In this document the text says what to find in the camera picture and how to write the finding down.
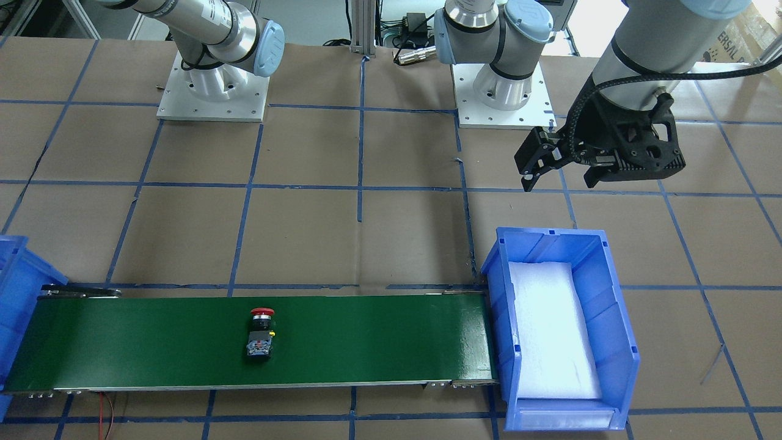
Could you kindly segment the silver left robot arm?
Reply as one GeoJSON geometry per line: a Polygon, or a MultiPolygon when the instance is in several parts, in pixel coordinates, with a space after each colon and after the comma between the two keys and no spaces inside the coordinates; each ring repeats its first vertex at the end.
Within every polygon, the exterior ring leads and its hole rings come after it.
{"type": "Polygon", "coordinates": [[[668,118],[670,97],[748,1],[628,1],[618,25],[590,75],[593,87],[629,78],[635,82],[595,91],[584,112],[610,120],[668,118]]]}

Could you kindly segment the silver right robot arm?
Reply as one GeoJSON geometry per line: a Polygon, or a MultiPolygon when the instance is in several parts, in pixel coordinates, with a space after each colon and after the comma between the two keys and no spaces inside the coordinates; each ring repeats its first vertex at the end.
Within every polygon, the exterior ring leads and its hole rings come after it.
{"type": "Polygon", "coordinates": [[[448,1],[419,30],[427,46],[406,51],[371,43],[360,50],[359,18],[378,1],[346,2],[354,39],[321,47],[287,45],[283,27],[229,1],[103,1],[166,25],[178,48],[158,117],[173,122],[262,122],[265,109],[298,109],[296,134],[319,129],[312,144],[316,170],[356,177],[344,183],[253,183],[254,189],[392,191],[366,181],[367,114],[446,114],[461,128],[522,129],[552,138],[552,86],[540,67],[543,44],[553,39],[545,3],[491,3],[489,23],[456,20],[477,11],[473,1],[448,1]]]}

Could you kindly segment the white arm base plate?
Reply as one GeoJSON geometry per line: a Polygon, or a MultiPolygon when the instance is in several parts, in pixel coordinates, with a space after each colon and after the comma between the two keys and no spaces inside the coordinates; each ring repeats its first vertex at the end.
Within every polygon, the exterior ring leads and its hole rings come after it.
{"type": "Polygon", "coordinates": [[[451,67],[461,128],[555,128],[555,111],[542,69],[522,80],[500,77],[488,64],[451,67]]]}
{"type": "Polygon", "coordinates": [[[156,116],[171,122],[262,123],[268,86],[268,78],[228,65],[186,71],[177,53],[156,116]]]}

